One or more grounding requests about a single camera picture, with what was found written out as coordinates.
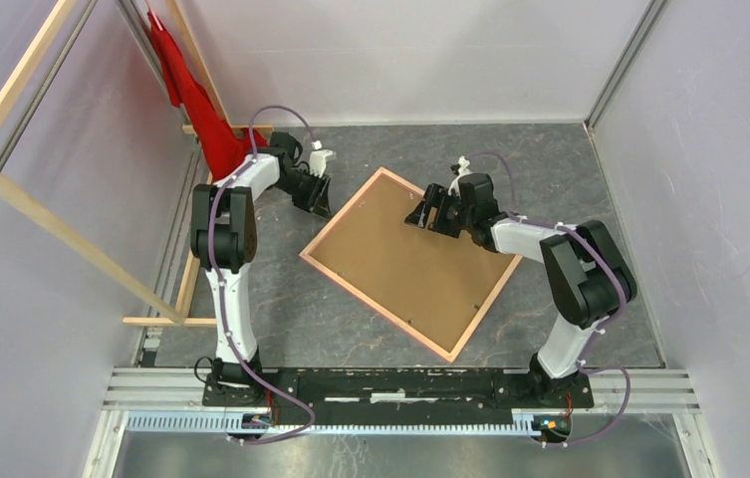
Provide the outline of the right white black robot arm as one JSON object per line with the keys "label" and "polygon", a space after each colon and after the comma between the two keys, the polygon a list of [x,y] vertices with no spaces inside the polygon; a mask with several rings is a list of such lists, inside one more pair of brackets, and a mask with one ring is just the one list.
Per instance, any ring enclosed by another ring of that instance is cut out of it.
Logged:
{"label": "right white black robot arm", "polygon": [[452,238],[468,233],[487,251],[544,266],[558,316],[518,391],[541,406],[574,389],[594,335],[637,295],[635,278],[604,222],[550,224],[504,212],[485,173],[460,176],[452,188],[429,184],[404,221]]}

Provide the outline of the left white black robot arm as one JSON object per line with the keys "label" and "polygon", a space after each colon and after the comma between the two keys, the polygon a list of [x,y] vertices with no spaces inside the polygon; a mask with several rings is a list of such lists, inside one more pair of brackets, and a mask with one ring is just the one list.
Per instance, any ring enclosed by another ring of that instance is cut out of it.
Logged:
{"label": "left white black robot arm", "polygon": [[248,406],[264,395],[248,292],[258,246],[255,201],[275,188],[295,207],[330,218],[327,168],[336,154],[317,140],[307,159],[302,152],[293,136],[276,131],[230,174],[192,192],[190,249],[205,272],[216,314],[216,352],[203,381],[207,401],[226,398]]}

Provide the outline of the red cloth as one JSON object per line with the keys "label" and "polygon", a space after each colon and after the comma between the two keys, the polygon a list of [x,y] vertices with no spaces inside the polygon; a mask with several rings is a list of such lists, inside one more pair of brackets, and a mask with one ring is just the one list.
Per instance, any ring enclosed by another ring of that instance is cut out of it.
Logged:
{"label": "red cloth", "polygon": [[172,36],[156,14],[148,10],[149,40],[161,64],[162,77],[170,103],[184,107],[192,123],[212,178],[222,179],[239,167],[249,154],[248,131],[235,135],[225,119],[220,118],[206,90],[194,79]]}

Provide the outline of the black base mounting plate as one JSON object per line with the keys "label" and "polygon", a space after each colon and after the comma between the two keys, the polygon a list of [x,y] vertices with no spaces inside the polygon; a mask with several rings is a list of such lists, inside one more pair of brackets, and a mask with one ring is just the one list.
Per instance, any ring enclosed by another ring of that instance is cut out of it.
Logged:
{"label": "black base mounting plate", "polygon": [[586,375],[572,391],[549,399],[519,396],[526,370],[487,368],[264,368],[260,396],[222,398],[210,407],[267,407],[279,425],[492,425],[507,424],[519,410],[588,409],[594,406]]}

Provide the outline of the wooden rack frame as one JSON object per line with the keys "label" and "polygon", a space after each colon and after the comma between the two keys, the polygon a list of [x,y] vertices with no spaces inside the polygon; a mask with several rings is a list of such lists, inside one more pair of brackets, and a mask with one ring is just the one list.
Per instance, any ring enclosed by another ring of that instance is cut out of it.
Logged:
{"label": "wooden rack frame", "polygon": [[[100,1],[4,174],[166,301],[197,144],[119,5]],[[0,198],[0,326],[117,322],[146,303]]]}

